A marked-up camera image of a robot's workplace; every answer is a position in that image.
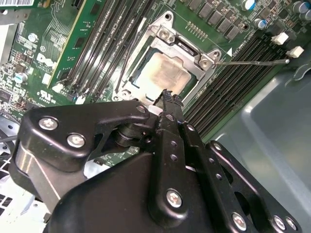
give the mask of black ram slot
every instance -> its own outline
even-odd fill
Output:
[[[114,71],[116,70],[117,66],[120,64],[122,57],[125,55],[125,53],[128,49],[127,47],[131,46],[131,43],[135,38],[135,35],[137,33],[137,28],[140,25],[142,18],[150,11],[150,9],[154,5],[155,1],[156,0],[146,1],[146,3],[144,4],[143,10],[140,12],[140,14],[138,16],[135,17],[133,30],[130,33],[130,35],[127,37],[127,39],[124,40],[124,42],[122,44],[122,49],[114,57],[113,61],[111,62],[108,70],[104,74],[99,85],[92,90],[92,92],[96,94],[96,98],[99,98],[101,93],[103,93],[103,91],[104,91],[105,87],[107,86],[110,78],[112,77]]]
[[[112,17],[112,23],[109,24],[107,28],[107,33],[105,33],[101,39],[99,44],[96,47],[87,67],[83,72],[83,83],[80,84],[79,91],[82,92],[86,85],[94,78],[93,75],[96,70],[99,68],[99,65],[102,59],[107,55],[107,51],[110,50],[113,41],[116,39],[117,32],[126,20],[126,6],[127,1],[122,1],[121,4],[116,9],[116,13]]]
[[[83,71],[88,65],[100,38],[104,35],[107,26],[111,23],[111,18],[115,13],[115,10],[118,8],[120,2],[122,0],[113,0],[113,1],[106,1],[96,23],[95,26],[87,40],[85,47],[82,50],[82,53],[79,57],[78,62],[72,69],[69,74],[69,84],[76,84],[79,85],[83,81]]]
[[[105,56],[102,58],[99,66],[96,68],[94,73],[91,74],[92,78],[89,82],[89,85],[87,85],[85,88],[89,88],[90,90],[94,89],[95,84],[97,83],[105,66],[107,65],[107,62],[109,61],[109,59],[111,59],[113,53],[117,53],[122,48],[122,46],[118,46],[118,44],[122,44],[122,40],[124,40],[124,38],[126,38],[126,35],[130,33],[130,23],[133,20],[134,13],[137,9],[139,9],[139,6],[141,4],[140,1],[134,1],[134,3],[135,4],[131,5],[131,8],[127,10],[128,14],[125,17],[126,21],[120,23],[120,30],[118,31],[117,37],[114,38],[114,40],[111,40],[112,43],[109,46],[108,51],[105,53]]]
[[[271,44],[265,35],[255,35],[235,61],[273,61],[285,58],[285,51]],[[186,120],[201,137],[209,133],[275,67],[227,66],[186,113]]]
[[[233,59],[233,61],[245,61],[246,56],[249,55],[248,51],[251,50],[258,44],[258,39],[254,36],[244,47],[244,49]],[[208,102],[208,97],[212,97],[214,92],[226,82],[227,77],[232,74],[237,69],[236,66],[226,66],[218,78],[210,85],[208,90],[206,90],[202,96],[199,98],[201,101]],[[201,110],[199,107],[202,106],[201,101],[197,101],[189,111],[186,112],[185,117],[191,120],[192,117],[198,114]]]
[[[249,53],[244,57],[244,59],[247,59],[249,61],[258,60],[260,55],[263,54],[263,50],[265,50],[267,47],[265,45],[257,46],[256,47],[256,53]],[[200,122],[204,115],[208,113],[211,108],[211,103],[213,104],[215,101],[219,100],[222,96],[226,96],[227,92],[230,90],[230,88],[233,87],[234,83],[238,82],[239,79],[242,78],[242,74],[245,73],[247,70],[249,70],[253,66],[237,66],[235,67],[235,70],[232,73],[229,73],[226,75],[225,81],[222,83],[221,86],[217,88],[215,87],[214,93],[217,93],[217,95],[211,95],[210,98],[213,98],[213,100],[208,100],[206,104],[204,104],[200,109],[200,112],[194,116],[192,119],[193,121]]]

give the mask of barcode label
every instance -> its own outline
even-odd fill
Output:
[[[35,0],[0,0],[0,6],[32,6]]]

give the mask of screw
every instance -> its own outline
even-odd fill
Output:
[[[182,204],[181,196],[174,190],[167,191],[166,199],[174,208],[179,208]]]
[[[58,123],[52,118],[42,118],[39,120],[39,126],[44,130],[55,130],[58,126]]]
[[[277,226],[280,227],[281,230],[286,229],[285,224],[278,216],[274,216],[274,222],[276,222]]]
[[[217,150],[222,150],[221,146],[217,143],[214,143],[214,147],[217,149]]]
[[[166,114],[166,118],[170,121],[174,121],[174,117],[171,114]]]
[[[232,219],[235,223],[235,225],[241,230],[241,231],[246,231],[246,223],[244,219],[242,218],[241,215],[238,213],[233,213],[232,214]]]
[[[71,134],[67,137],[67,142],[70,146],[80,148],[86,143],[84,138],[79,134]]]
[[[168,39],[170,37],[170,34],[167,30],[161,30],[159,33],[160,37],[164,40]]]
[[[145,113],[145,112],[146,112],[146,109],[145,109],[143,106],[141,106],[141,105],[137,106],[136,108],[137,108],[137,110],[140,111],[141,113]]]
[[[191,131],[194,131],[194,127],[192,125],[187,125],[188,129],[190,129]]]
[[[218,51],[214,52],[214,57],[217,58],[220,56],[220,53]]]
[[[290,225],[290,227],[294,229],[294,231],[297,231],[296,225],[294,224],[294,222],[290,218],[287,217],[286,221],[287,221],[288,225]]]

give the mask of motherboard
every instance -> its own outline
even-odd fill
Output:
[[[0,0],[0,110],[21,121],[39,107],[147,106],[168,89],[208,140],[285,66],[222,63],[296,59],[310,20],[292,0]]]

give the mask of black mechanical arm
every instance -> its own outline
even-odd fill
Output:
[[[164,90],[137,101],[28,111],[10,174],[52,213],[45,233],[301,233],[291,216],[218,142],[204,145]],[[139,154],[86,180],[90,159]]]

